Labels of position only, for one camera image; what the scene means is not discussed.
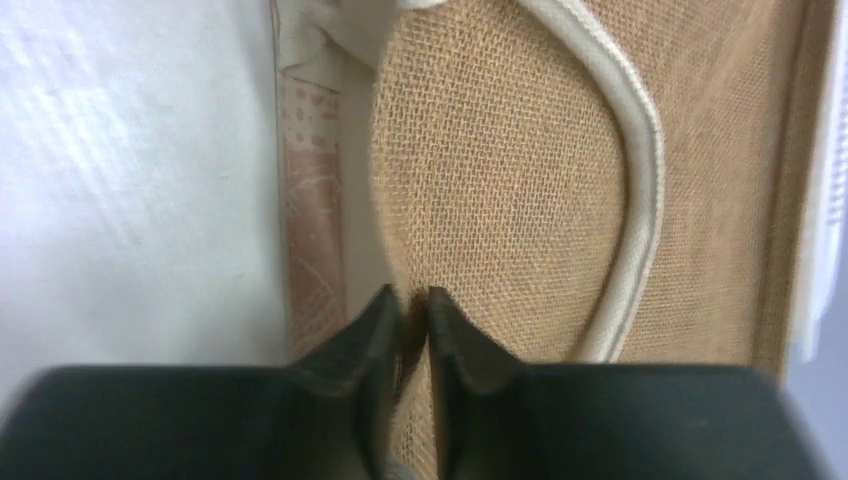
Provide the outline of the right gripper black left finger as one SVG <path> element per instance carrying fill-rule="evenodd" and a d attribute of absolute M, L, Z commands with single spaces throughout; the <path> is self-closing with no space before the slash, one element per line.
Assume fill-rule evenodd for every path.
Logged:
<path fill-rule="evenodd" d="M 399 305 L 358 317 L 284 367 L 63 366 L 1 431 L 5 479 L 379 479 Z"/>

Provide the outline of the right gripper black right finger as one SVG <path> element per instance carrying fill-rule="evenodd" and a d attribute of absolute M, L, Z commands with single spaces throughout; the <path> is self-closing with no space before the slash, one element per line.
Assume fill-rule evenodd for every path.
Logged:
<path fill-rule="evenodd" d="M 441 479 L 822 479 L 775 384 L 704 364 L 524 362 L 426 306 Z"/>

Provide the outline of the brown paper grocery bag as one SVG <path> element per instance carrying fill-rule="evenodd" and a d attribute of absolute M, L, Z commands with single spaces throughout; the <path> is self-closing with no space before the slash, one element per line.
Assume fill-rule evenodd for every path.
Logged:
<path fill-rule="evenodd" d="M 384 283 L 391 478 L 437 475 L 420 316 L 530 361 L 786 377 L 833 1 L 275 1 L 301 356 Z"/>

